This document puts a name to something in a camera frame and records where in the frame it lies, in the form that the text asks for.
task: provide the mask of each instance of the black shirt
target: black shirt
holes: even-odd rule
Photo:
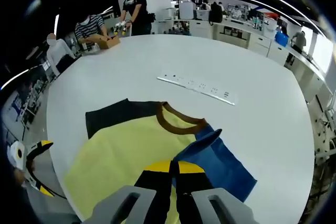
[[[125,4],[126,1],[124,1],[123,10],[125,10],[126,12],[129,12],[131,16],[133,15],[135,6],[141,4],[138,16],[133,22],[133,24],[136,25],[136,24],[148,23],[147,1],[146,0],[134,0],[133,3],[129,5]]]

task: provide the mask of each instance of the brown collar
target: brown collar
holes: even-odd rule
[[[165,108],[167,111],[169,111],[170,113],[176,115],[178,118],[182,119],[183,121],[187,122],[187,123],[192,123],[192,124],[196,124],[193,127],[189,127],[189,128],[178,128],[175,126],[172,126],[163,116],[163,108]],[[187,115],[184,115],[182,113],[180,113],[177,110],[174,110],[167,102],[162,102],[160,103],[159,107],[158,107],[158,112],[156,114],[156,118],[159,122],[159,124],[166,129],[167,131],[177,134],[177,135],[186,135],[186,134],[196,134],[198,132],[200,132],[202,129],[204,129],[204,127],[207,125],[207,122],[205,121],[204,118],[202,119],[197,119],[197,118],[191,118]]]

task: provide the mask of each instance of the cardboard box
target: cardboard box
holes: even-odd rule
[[[97,42],[100,49],[109,49],[119,43],[120,43],[120,39],[118,36],[115,36],[114,38],[109,39],[109,40],[106,40],[106,38],[104,37],[104,39],[100,39]]]

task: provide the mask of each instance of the white shirt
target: white shirt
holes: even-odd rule
[[[56,76],[60,75],[60,72],[57,70],[56,65],[59,63],[61,58],[63,58],[64,55],[69,55],[75,58],[74,53],[70,50],[64,40],[58,39],[54,46],[49,46],[49,49],[47,51],[47,59],[50,63],[52,71]]]
[[[241,17],[241,11],[238,9],[233,9],[232,11],[232,18],[240,18]]]

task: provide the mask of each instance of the table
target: table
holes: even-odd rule
[[[234,91],[236,106],[157,80],[164,70],[216,81]],[[225,145],[258,180],[245,201],[262,223],[298,223],[314,168],[312,126],[294,75],[252,51],[211,39],[179,35],[122,38],[115,47],[84,56],[49,88],[48,139],[63,182],[88,140],[85,112],[129,98],[169,101],[181,113],[223,129]]]

